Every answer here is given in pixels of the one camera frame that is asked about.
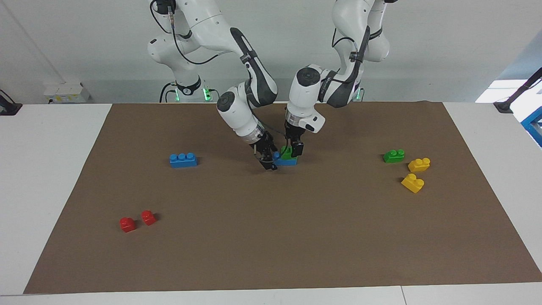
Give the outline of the white power strip box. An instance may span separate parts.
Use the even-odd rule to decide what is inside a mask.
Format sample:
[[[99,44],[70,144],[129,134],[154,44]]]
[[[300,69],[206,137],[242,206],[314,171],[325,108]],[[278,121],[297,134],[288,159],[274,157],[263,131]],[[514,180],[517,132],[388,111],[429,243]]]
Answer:
[[[82,83],[47,85],[43,92],[49,104],[79,104],[89,102],[91,96]]]

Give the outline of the blue three-stud toy block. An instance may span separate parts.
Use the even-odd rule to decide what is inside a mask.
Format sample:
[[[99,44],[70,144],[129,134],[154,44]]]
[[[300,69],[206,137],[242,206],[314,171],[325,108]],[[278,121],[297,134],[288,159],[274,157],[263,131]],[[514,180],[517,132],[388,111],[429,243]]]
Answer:
[[[171,154],[169,164],[172,168],[195,167],[198,165],[196,155],[193,152],[187,154]]]
[[[273,154],[274,164],[276,166],[295,166],[298,162],[298,158],[284,159],[283,157],[278,151],[275,151]]]

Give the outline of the black table clamp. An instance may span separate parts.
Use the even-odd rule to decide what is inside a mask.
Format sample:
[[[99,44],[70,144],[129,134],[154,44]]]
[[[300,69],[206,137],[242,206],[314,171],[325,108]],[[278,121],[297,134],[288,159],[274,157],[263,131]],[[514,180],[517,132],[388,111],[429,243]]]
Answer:
[[[16,103],[10,95],[0,89],[0,116],[15,116],[23,104]]]

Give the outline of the brown paper table mat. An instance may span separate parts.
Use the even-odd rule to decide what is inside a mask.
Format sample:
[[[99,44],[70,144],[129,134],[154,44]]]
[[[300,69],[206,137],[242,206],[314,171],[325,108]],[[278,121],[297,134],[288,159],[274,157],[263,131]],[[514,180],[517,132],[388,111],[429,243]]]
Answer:
[[[298,164],[265,171],[214,105],[112,106],[25,293],[542,281],[443,104],[318,110]]]

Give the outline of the blue metal frame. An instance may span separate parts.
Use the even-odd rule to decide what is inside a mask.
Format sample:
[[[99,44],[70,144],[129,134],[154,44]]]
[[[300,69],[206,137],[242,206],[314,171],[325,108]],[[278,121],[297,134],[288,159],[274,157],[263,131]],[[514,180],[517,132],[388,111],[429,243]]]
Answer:
[[[522,120],[521,125],[542,149],[542,106]]]

